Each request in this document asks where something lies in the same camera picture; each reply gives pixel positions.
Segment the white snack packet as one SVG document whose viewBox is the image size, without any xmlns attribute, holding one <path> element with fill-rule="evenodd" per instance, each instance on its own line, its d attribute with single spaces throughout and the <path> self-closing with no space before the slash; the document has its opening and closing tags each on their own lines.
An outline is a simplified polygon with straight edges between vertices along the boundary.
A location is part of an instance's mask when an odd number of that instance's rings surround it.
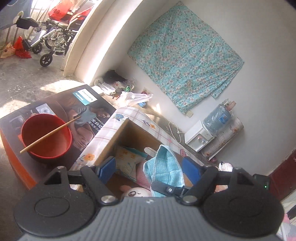
<svg viewBox="0 0 296 241">
<path fill-rule="evenodd" d="M 115 149 L 116 173 L 135 182 L 137 164 L 146 158 L 146 153 L 135 148 L 117 146 Z"/>
</svg>

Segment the red bowl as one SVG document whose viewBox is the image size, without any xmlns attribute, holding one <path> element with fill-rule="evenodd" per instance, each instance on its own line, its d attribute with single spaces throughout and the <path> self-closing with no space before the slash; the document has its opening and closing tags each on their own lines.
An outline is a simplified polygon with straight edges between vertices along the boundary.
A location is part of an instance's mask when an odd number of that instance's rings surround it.
<svg viewBox="0 0 296 241">
<path fill-rule="evenodd" d="M 20 154 L 29 154 L 40 163 L 56 163 L 70 150 L 72 139 L 68 123 L 56 115 L 36 114 L 22 126 L 21 142 L 24 148 Z"/>
</svg>

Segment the dark red door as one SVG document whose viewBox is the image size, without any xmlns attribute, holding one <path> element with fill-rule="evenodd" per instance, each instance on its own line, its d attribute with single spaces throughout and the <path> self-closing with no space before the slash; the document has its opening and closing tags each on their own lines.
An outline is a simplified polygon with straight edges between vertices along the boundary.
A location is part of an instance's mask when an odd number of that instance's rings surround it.
<svg viewBox="0 0 296 241">
<path fill-rule="evenodd" d="M 270 175 L 269 192 L 283 200 L 295 190 L 295 155 L 282 162 Z"/>
</svg>

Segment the printed appliance carton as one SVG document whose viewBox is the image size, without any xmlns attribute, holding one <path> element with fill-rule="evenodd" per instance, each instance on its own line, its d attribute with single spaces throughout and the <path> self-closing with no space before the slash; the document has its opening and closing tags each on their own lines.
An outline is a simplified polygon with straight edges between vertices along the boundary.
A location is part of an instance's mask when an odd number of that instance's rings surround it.
<svg viewBox="0 0 296 241">
<path fill-rule="evenodd" d="M 8 160 L 27 189 L 56 166 L 70 169 L 115 108 L 88 85 L 37 100 L 1 118 Z"/>
</svg>

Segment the brown cardboard box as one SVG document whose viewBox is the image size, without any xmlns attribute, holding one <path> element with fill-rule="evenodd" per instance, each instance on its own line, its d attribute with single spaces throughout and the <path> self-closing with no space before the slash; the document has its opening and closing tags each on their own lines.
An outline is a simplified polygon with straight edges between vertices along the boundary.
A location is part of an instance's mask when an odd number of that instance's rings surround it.
<svg viewBox="0 0 296 241">
<path fill-rule="evenodd" d="M 111 118 L 95 135 L 72 166 L 79 170 L 86 165 L 100 165 L 109 157 L 116 160 L 116 171 L 107 187 L 116 197 L 121 197 L 122 185 L 149 188 L 143 173 L 145 161 L 154 157 L 160 145 L 168 146 L 179 163 L 188 157 L 203 164 L 152 121 Z"/>
</svg>

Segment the red wet wipes pack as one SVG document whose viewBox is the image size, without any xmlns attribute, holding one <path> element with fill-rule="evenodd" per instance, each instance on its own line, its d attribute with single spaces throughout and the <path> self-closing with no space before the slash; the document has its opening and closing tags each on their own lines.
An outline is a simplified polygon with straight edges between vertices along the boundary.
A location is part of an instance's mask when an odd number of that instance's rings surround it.
<svg viewBox="0 0 296 241">
<path fill-rule="evenodd" d="M 223 172 L 232 172 L 233 166 L 230 163 L 220 162 L 218 169 Z"/>
</svg>

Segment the wooden chopstick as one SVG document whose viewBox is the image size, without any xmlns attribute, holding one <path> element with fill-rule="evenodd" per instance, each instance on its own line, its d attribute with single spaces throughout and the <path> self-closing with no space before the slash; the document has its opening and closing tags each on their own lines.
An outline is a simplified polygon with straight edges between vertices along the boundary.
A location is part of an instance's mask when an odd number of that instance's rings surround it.
<svg viewBox="0 0 296 241">
<path fill-rule="evenodd" d="M 42 142 L 43 140 L 45 140 L 46 138 L 50 137 L 51 135 L 55 134 L 56 132 L 58 132 L 59 130 L 62 130 L 63 128 L 65 128 L 66 126 L 70 125 L 71 123 L 73 123 L 75 120 L 78 120 L 80 118 L 76 117 L 68 122 L 66 122 L 65 124 L 59 126 L 58 128 L 52 130 L 51 132 L 47 133 L 46 135 L 40 137 L 39 139 L 37 139 L 36 141 L 34 141 L 33 143 L 31 143 L 30 145 L 26 146 L 24 149 L 22 149 L 20 151 L 20 154 L 24 153 L 24 152 L 28 152 L 31 148 L 33 148 L 35 145 L 39 144 L 40 142 Z"/>
</svg>

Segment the rolled floral mat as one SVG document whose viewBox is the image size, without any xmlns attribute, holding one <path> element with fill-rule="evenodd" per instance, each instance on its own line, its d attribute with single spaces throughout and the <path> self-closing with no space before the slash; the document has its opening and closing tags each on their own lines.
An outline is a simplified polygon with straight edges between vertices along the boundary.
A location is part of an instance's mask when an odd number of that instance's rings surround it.
<svg viewBox="0 0 296 241">
<path fill-rule="evenodd" d="M 226 127 L 209 144 L 201 149 L 200 154 L 210 161 L 218 154 L 239 132 L 244 125 L 237 117 L 230 120 Z"/>
</svg>

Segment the blue water bottle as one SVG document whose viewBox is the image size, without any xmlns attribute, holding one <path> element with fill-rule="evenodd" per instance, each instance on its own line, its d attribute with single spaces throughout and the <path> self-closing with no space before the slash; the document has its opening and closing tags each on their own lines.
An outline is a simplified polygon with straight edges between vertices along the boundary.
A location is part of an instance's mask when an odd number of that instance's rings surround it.
<svg viewBox="0 0 296 241">
<path fill-rule="evenodd" d="M 233 118 L 234 106 L 236 106 L 235 101 L 226 99 L 202 120 L 203 126 L 212 136 L 216 137 Z"/>
</svg>

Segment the white water dispenser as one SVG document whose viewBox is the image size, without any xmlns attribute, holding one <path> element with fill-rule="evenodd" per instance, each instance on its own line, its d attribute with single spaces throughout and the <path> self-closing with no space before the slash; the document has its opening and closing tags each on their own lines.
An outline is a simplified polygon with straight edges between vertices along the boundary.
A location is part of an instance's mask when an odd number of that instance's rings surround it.
<svg viewBox="0 0 296 241">
<path fill-rule="evenodd" d="M 214 139 L 214 136 L 210 134 L 210 132 L 204 127 L 202 121 L 199 120 L 185 133 L 184 138 L 186 145 L 195 152 L 199 152 Z"/>
</svg>

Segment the pink knitted cloth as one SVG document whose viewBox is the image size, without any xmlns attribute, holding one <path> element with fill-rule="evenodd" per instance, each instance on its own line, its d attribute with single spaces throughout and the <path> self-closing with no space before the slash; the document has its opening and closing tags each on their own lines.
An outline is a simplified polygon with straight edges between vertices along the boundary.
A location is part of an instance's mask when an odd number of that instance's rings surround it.
<svg viewBox="0 0 296 241">
<path fill-rule="evenodd" d="M 154 188 L 159 187 L 156 170 L 157 165 L 154 158 L 138 163 L 136 168 L 136 183 L 148 189 L 153 197 L 160 196 L 160 194 L 154 190 Z"/>
</svg>

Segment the teal floral wall cloth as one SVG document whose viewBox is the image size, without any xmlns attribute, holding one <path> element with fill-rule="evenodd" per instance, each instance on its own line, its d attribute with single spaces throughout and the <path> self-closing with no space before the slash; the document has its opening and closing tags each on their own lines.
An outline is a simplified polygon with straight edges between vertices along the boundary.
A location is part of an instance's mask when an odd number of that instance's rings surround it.
<svg viewBox="0 0 296 241">
<path fill-rule="evenodd" d="M 217 98 L 244 64 L 181 1 L 137 37 L 128 55 L 183 114 L 209 95 Z"/>
</svg>

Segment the white plastic bag on floor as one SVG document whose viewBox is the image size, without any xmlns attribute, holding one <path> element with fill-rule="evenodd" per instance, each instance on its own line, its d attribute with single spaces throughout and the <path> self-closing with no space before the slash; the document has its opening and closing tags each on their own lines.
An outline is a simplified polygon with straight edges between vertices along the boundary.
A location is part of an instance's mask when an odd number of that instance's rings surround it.
<svg viewBox="0 0 296 241">
<path fill-rule="evenodd" d="M 130 107 L 142 102 L 148 102 L 153 94 L 133 93 L 123 91 L 117 100 L 117 105 L 121 108 Z"/>
</svg>

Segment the pink plush toy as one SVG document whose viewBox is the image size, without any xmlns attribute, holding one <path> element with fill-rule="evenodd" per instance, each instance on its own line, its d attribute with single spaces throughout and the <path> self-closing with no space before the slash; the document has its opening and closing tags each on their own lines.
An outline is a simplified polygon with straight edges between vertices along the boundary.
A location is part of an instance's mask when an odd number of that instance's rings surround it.
<svg viewBox="0 0 296 241">
<path fill-rule="evenodd" d="M 120 191 L 123 192 L 122 197 L 152 197 L 150 190 L 142 187 L 132 188 L 128 185 L 122 185 Z"/>
</svg>

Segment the teal checked towel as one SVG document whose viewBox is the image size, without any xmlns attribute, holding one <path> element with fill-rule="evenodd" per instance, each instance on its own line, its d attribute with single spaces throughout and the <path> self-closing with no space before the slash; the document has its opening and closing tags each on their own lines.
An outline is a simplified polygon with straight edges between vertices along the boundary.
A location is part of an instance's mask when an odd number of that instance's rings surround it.
<svg viewBox="0 0 296 241">
<path fill-rule="evenodd" d="M 160 145 L 156 156 L 146 161 L 143 172 L 149 182 L 163 182 L 173 187 L 185 185 L 180 164 L 169 146 Z"/>
</svg>

